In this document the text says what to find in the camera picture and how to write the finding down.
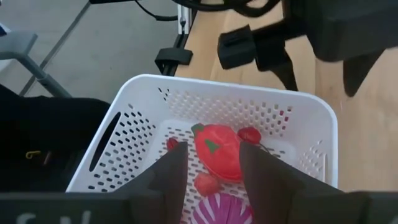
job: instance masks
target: red toy strawberry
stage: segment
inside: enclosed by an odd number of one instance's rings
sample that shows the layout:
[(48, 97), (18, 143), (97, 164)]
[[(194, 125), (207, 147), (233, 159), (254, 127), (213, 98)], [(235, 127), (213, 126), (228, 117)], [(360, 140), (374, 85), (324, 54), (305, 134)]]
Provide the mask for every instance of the red toy strawberry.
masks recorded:
[(261, 133), (255, 127), (247, 127), (239, 129), (238, 136), (243, 141), (261, 146), (266, 152), (269, 153), (269, 150), (260, 143), (262, 138)]
[(166, 148), (168, 151), (172, 150), (176, 145), (178, 144), (178, 141), (175, 138), (169, 138), (166, 141)]
[(203, 172), (197, 175), (193, 185), (198, 190), (199, 194), (204, 197), (217, 193), (221, 188), (217, 178)]

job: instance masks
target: toy food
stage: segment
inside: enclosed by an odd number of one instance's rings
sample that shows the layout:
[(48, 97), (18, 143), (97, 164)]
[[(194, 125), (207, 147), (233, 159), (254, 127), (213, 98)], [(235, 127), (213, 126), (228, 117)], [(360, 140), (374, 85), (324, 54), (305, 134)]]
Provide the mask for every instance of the toy food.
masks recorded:
[(261, 141), (261, 133), (254, 127), (242, 128), (238, 131), (238, 136), (248, 143), (258, 145)]
[(169, 138), (166, 141), (166, 148), (168, 151), (172, 150), (176, 145), (178, 144), (178, 141), (175, 138)]
[(204, 172), (200, 172), (196, 176), (193, 185), (198, 190), (199, 194), (204, 197), (217, 193), (221, 188), (217, 178)]
[(239, 165), (240, 138), (232, 128), (220, 124), (192, 126), (199, 160), (208, 171), (221, 180), (242, 181)]
[(251, 224), (249, 205), (242, 199), (224, 193), (204, 198), (195, 207), (191, 224)]

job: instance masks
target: gray floor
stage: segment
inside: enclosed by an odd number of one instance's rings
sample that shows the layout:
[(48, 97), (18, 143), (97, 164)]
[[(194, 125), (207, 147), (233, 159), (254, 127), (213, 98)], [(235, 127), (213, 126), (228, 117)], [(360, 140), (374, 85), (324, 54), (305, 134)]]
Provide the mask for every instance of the gray floor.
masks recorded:
[[(4, 0), (0, 21), (16, 30), (39, 35), (30, 56), (41, 63), (68, 29), (87, 0)], [(172, 1), (144, 0), (142, 4), (161, 15), (174, 15)], [(134, 2), (91, 5), (45, 71), (73, 96), (111, 102), (121, 85), (141, 73), (159, 73), (154, 59), (159, 49), (171, 47), (176, 22), (157, 22)], [(16, 93), (30, 74), (18, 63), (0, 73), (0, 83)], [(27, 96), (50, 94), (35, 84)]]

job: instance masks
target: black fabric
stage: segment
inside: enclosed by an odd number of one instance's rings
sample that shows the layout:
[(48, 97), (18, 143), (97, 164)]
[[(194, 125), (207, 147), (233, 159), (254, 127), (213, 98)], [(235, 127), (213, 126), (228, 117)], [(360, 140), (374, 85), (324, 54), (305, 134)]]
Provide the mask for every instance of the black fabric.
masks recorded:
[[(0, 191), (64, 191), (74, 172), (66, 169), (76, 168), (68, 162), (84, 154), (108, 108), (89, 98), (24, 98), (0, 85)], [(26, 159), (29, 151), (41, 153)]]

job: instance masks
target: wooden floor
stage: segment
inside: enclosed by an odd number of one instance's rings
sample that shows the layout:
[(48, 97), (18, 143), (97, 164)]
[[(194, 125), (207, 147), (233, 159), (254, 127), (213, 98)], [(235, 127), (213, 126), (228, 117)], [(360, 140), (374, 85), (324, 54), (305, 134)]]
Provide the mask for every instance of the wooden floor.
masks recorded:
[[(176, 76), (284, 89), (272, 72), (258, 72), (255, 63), (223, 70), (216, 53), (220, 33), (281, 19), (280, 5), (257, 19), (233, 11), (199, 12), (185, 47), (193, 51), (192, 62), (179, 66)], [(317, 60), (306, 37), (288, 41), (287, 51), (299, 90), (323, 98), (338, 117), (339, 188), (398, 190), (398, 50), (382, 55), (354, 98), (344, 93), (342, 63)]]

